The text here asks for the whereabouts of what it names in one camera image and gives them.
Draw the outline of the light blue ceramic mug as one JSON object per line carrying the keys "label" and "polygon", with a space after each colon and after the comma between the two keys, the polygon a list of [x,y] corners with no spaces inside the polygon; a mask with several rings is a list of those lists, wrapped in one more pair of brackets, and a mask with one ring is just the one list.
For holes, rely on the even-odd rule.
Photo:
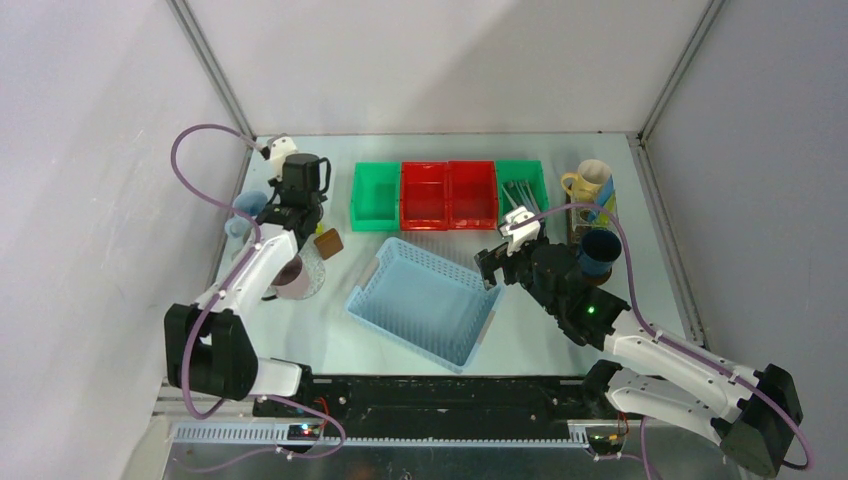
{"label": "light blue ceramic mug", "polygon": [[224,231],[227,236],[229,238],[242,238],[252,228],[252,224],[247,218],[239,215],[239,212],[255,220],[263,211],[268,200],[269,197],[259,190],[250,190],[239,194],[232,204],[236,213],[224,224]]}

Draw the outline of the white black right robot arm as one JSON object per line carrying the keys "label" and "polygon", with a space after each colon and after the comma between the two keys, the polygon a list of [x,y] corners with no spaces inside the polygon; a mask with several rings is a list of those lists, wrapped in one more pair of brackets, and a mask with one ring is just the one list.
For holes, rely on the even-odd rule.
{"label": "white black right robot arm", "polygon": [[583,280],[563,244],[533,240],[516,251],[508,244],[475,256],[486,289],[501,270],[520,285],[578,346],[609,354],[586,375],[585,411],[648,416],[696,433],[739,466],[773,479],[803,412],[792,375],[769,364],[756,370],[639,321],[625,300]]}

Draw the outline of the lime green toothpaste tube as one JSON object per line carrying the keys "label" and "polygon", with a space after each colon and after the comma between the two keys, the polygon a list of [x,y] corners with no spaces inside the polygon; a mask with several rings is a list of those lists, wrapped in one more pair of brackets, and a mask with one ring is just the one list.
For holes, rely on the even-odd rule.
{"label": "lime green toothpaste tube", "polygon": [[610,216],[616,216],[616,193],[609,195],[605,203],[601,206],[601,210],[596,210],[596,217],[593,221],[594,225],[601,228],[607,228],[611,224]]}

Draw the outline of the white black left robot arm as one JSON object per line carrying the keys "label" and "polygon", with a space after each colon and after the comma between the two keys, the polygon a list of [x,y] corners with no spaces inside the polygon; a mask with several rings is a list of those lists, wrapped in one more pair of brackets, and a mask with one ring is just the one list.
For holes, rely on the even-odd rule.
{"label": "white black left robot arm", "polygon": [[272,181],[275,200],[255,216],[241,212],[252,230],[222,281],[164,317],[168,382],[188,393],[227,400],[277,396],[292,416],[316,403],[297,363],[259,356],[248,322],[280,271],[299,254],[323,216],[332,166],[328,158],[294,153]]}

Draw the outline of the dark blue ceramic mug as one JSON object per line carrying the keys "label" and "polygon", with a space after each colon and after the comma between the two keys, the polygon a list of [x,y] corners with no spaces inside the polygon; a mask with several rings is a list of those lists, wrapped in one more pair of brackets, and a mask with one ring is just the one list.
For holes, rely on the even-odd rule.
{"label": "dark blue ceramic mug", "polygon": [[622,243],[615,233],[592,229],[578,244],[577,262],[584,276],[600,278],[611,272],[622,251]]}

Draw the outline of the pink ceramic mug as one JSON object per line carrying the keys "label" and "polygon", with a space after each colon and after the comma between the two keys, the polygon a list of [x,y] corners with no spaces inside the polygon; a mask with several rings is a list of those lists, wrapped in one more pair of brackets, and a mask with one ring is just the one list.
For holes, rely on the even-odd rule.
{"label": "pink ceramic mug", "polygon": [[308,297],[310,285],[311,279],[304,262],[300,256],[296,256],[274,277],[261,300],[302,300]]}

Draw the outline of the clear textured glass tray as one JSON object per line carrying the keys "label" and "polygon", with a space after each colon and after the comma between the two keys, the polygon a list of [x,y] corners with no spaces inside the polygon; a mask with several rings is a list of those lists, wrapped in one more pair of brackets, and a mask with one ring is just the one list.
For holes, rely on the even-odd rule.
{"label": "clear textured glass tray", "polygon": [[297,277],[299,291],[294,298],[306,300],[322,289],[326,279],[324,260],[314,244],[314,235],[310,236],[301,248],[298,258],[301,260],[302,269]]}

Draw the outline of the blue toothpaste tube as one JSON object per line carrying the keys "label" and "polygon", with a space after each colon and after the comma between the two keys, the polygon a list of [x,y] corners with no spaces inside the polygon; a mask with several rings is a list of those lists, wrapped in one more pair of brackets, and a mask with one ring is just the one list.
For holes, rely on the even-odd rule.
{"label": "blue toothpaste tube", "polygon": [[[607,179],[606,183],[602,186],[602,188],[597,193],[597,195],[595,197],[595,204],[601,207],[605,203],[605,201],[607,200],[609,195],[613,192],[615,192],[614,178],[612,176],[610,176]],[[595,220],[595,217],[596,217],[595,211],[596,210],[592,210],[592,211],[589,212],[588,220],[591,223],[593,223],[593,221]]]}

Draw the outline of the brown oval wooden tray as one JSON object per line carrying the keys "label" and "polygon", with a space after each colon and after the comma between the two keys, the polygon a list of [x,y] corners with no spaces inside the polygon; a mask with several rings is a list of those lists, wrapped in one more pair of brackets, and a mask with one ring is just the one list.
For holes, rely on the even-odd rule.
{"label": "brown oval wooden tray", "polygon": [[[607,230],[606,226],[602,226],[600,221],[590,222],[588,220],[588,209],[570,209],[565,213],[565,243],[570,252],[577,255],[580,252],[580,242],[582,237],[594,229]],[[597,277],[590,277],[584,274],[584,279],[591,285],[601,286],[606,283],[612,275],[612,269]]]}

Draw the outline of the green bin with toothbrushes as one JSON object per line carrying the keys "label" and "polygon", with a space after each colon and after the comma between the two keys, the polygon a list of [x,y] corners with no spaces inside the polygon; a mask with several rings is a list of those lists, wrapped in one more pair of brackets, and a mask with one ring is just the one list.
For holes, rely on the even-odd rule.
{"label": "green bin with toothbrushes", "polygon": [[527,201],[523,182],[529,182],[533,195],[541,209],[541,212],[549,208],[548,192],[546,188],[543,165],[539,160],[496,160],[495,161],[497,194],[499,201],[499,219],[501,223],[504,216],[509,212],[509,203],[503,195],[501,185],[511,182],[510,193],[528,210],[536,213],[533,206]]}

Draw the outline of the glass jar with brown lid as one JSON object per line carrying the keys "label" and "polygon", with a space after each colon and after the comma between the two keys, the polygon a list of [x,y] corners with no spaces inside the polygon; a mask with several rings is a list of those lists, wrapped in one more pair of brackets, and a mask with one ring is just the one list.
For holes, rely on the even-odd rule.
{"label": "glass jar with brown lid", "polygon": [[322,260],[332,258],[344,249],[341,236],[335,228],[330,228],[317,235],[313,243]]}

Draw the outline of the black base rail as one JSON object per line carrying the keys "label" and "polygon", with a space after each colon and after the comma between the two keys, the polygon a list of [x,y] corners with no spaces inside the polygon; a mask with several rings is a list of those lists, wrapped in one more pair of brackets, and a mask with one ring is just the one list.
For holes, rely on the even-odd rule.
{"label": "black base rail", "polygon": [[316,375],[295,405],[255,401],[259,418],[304,418],[304,406],[336,419],[350,439],[568,440],[578,420],[617,411],[580,377]]}

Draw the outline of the yellow ceramic mug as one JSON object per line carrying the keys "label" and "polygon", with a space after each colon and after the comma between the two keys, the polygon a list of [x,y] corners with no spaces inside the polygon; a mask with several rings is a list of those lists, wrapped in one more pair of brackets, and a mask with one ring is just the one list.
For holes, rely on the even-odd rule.
{"label": "yellow ceramic mug", "polygon": [[598,159],[582,161],[576,172],[564,174],[560,179],[563,190],[574,202],[593,202],[602,188],[612,178],[612,169]]}

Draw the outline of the light blue plastic basket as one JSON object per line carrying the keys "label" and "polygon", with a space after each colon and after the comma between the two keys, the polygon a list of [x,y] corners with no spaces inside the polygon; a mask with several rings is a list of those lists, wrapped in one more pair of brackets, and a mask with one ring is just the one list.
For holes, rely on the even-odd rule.
{"label": "light blue plastic basket", "polygon": [[383,242],[351,291],[345,310],[385,338],[453,373],[480,349],[503,288],[396,237]]}

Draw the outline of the clear glass rectangular container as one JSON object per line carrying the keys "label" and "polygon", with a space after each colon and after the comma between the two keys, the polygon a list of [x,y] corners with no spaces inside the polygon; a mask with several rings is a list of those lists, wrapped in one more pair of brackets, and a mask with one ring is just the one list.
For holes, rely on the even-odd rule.
{"label": "clear glass rectangular container", "polygon": [[583,233],[585,231],[588,231],[589,229],[610,229],[610,228],[615,229],[612,221],[611,221],[611,224],[607,228],[597,227],[597,226],[594,225],[594,223],[591,223],[588,220],[588,215],[589,215],[589,212],[592,211],[592,210],[597,210],[597,209],[585,208],[585,207],[570,209],[567,212],[568,232],[569,233]]}

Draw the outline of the green bin with toothpaste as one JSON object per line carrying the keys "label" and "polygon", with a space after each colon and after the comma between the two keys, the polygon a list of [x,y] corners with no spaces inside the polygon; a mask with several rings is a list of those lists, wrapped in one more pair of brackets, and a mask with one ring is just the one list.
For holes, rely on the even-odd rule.
{"label": "green bin with toothpaste", "polygon": [[350,200],[353,231],[400,230],[400,162],[357,162]]}

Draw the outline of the red plastic bin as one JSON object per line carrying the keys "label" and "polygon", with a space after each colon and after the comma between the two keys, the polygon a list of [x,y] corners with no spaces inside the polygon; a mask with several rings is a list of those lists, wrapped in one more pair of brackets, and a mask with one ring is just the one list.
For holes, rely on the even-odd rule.
{"label": "red plastic bin", "polygon": [[492,230],[499,214],[491,160],[401,164],[399,225],[403,231]]}

